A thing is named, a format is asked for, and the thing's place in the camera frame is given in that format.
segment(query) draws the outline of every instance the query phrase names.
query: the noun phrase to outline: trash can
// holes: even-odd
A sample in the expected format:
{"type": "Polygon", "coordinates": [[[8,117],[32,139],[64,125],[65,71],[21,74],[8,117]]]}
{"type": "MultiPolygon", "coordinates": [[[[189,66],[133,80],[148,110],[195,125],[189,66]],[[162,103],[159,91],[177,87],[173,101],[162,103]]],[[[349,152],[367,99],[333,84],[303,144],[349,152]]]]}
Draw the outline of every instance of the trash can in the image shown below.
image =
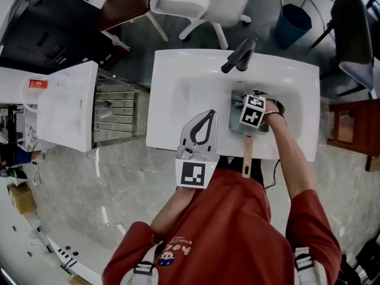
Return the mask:
{"type": "Polygon", "coordinates": [[[282,7],[278,16],[274,38],[281,48],[287,49],[311,28],[309,15],[301,7],[287,4],[282,7]]]}

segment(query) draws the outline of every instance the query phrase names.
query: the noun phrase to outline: sink basin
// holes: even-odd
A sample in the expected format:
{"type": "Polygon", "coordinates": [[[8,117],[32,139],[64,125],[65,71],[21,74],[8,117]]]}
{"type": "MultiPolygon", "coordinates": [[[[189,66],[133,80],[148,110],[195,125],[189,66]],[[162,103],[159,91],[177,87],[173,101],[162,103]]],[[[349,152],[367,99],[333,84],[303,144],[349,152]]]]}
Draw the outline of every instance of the sink basin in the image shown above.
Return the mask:
{"type": "MultiPolygon", "coordinates": [[[[220,71],[231,51],[161,50],[156,52],[151,82],[147,146],[176,150],[182,128],[210,109],[218,115],[217,153],[243,157],[242,136],[229,130],[232,90],[257,88],[284,104],[289,130],[307,161],[315,160],[319,128],[319,68],[254,53],[245,72],[220,71]]],[[[252,157],[278,159],[271,131],[255,135],[252,157]]]]}

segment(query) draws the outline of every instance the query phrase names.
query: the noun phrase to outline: brown leather seat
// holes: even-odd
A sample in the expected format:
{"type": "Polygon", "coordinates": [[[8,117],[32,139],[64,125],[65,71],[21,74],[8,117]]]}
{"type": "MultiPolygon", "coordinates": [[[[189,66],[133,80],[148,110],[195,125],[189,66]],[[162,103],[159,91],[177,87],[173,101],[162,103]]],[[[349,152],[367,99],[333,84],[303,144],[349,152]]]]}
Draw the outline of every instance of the brown leather seat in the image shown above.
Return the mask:
{"type": "Polygon", "coordinates": [[[104,31],[146,14],[149,0],[106,0],[100,11],[97,29],[104,31]]]}

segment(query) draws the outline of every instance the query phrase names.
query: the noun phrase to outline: black faucet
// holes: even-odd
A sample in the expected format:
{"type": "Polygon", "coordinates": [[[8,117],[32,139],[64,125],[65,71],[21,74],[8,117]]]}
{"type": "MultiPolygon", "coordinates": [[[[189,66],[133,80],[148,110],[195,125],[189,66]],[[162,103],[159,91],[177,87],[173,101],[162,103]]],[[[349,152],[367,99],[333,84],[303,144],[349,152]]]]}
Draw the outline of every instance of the black faucet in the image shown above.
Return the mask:
{"type": "Polygon", "coordinates": [[[236,67],[240,72],[248,69],[249,60],[255,50],[256,42],[252,39],[245,39],[239,47],[228,56],[228,62],[224,64],[221,71],[227,74],[229,71],[236,67]]]}

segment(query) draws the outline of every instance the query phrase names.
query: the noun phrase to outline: wooden brush handle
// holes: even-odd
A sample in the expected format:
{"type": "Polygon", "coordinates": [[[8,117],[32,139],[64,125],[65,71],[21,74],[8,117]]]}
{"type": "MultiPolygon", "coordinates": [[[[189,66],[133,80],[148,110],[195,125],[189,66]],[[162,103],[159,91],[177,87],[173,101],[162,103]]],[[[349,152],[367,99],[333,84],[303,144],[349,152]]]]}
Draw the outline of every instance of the wooden brush handle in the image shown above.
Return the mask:
{"type": "Polygon", "coordinates": [[[244,178],[251,177],[251,164],[252,164],[252,150],[254,148],[254,137],[244,136],[243,137],[243,148],[244,148],[244,158],[243,158],[243,170],[242,176],[244,178]]]}

